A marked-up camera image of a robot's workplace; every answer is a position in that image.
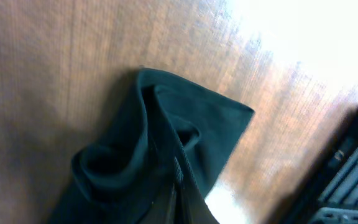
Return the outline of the black t-shirt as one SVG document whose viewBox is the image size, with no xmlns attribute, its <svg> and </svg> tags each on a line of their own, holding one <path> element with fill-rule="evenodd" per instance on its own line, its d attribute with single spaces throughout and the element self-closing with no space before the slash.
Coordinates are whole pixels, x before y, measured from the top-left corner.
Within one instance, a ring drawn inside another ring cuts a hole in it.
<svg viewBox="0 0 358 224">
<path fill-rule="evenodd" d="M 50 223 L 215 223 L 205 199 L 253 109 L 162 70 L 139 70 L 113 124 L 71 160 Z"/>
</svg>

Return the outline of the grey robot base electronics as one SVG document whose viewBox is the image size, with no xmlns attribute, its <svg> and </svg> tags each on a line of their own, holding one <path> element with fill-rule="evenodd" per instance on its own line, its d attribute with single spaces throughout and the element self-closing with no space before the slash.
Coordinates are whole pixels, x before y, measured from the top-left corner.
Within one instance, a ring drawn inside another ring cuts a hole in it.
<svg viewBox="0 0 358 224">
<path fill-rule="evenodd" d="M 358 224 L 358 210 L 341 208 L 320 208 L 308 224 Z"/>
</svg>

